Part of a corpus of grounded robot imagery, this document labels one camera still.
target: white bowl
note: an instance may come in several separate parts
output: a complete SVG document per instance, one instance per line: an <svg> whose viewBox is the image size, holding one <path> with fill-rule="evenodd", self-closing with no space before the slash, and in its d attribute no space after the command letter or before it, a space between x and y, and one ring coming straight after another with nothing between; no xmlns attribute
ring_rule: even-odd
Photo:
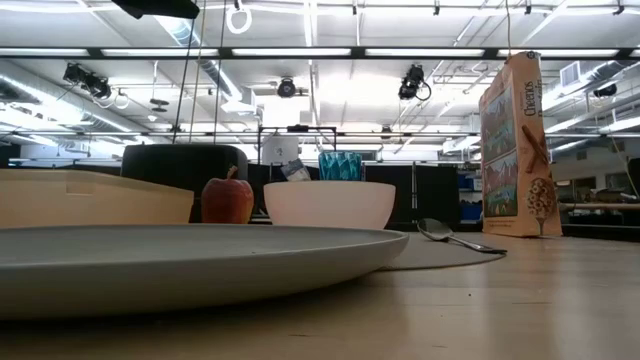
<svg viewBox="0 0 640 360"><path fill-rule="evenodd" d="M395 186L364 181L280 182L264 187L274 225L384 229L395 197Z"/></svg>

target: gray plate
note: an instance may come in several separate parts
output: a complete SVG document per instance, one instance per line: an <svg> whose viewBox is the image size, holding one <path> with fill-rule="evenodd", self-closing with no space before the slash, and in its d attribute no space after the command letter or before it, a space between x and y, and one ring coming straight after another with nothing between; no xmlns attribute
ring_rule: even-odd
<svg viewBox="0 0 640 360"><path fill-rule="evenodd" d="M230 304L328 286L387 264L394 231L240 225L0 230L0 319Z"/></svg>

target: metal spoon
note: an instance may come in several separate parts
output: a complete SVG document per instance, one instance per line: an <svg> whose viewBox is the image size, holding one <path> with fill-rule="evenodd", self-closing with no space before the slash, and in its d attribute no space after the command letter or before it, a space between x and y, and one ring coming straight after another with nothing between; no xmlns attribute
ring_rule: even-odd
<svg viewBox="0 0 640 360"><path fill-rule="evenodd" d="M480 245L466 240L458 239L457 237L453 236L453 230L436 219L420 220L418 222L418 230L422 233L422 235L428 237L433 241L447 242L449 240L453 240L465 247L468 247L469 249L481 253L505 254L507 252L507 250L504 249L495 249L486 245Z"/></svg>

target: red apple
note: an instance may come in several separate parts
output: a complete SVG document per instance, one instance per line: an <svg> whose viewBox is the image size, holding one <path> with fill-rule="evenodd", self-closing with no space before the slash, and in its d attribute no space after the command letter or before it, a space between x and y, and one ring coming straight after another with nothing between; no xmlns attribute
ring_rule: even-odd
<svg viewBox="0 0 640 360"><path fill-rule="evenodd" d="M229 169L226 179L213 178L202 190L202 222L247 224L253 211L253 191L248 182L231 179L238 170Z"/></svg>

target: table surface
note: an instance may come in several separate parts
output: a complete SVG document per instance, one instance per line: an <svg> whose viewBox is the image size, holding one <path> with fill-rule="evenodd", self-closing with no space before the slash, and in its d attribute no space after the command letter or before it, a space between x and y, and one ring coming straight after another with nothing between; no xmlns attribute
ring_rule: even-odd
<svg viewBox="0 0 640 360"><path fill-rule="evenodd" d="M637 359L640 244L460 234L491 263L252 304L0 323L0 359Z"/></svg>

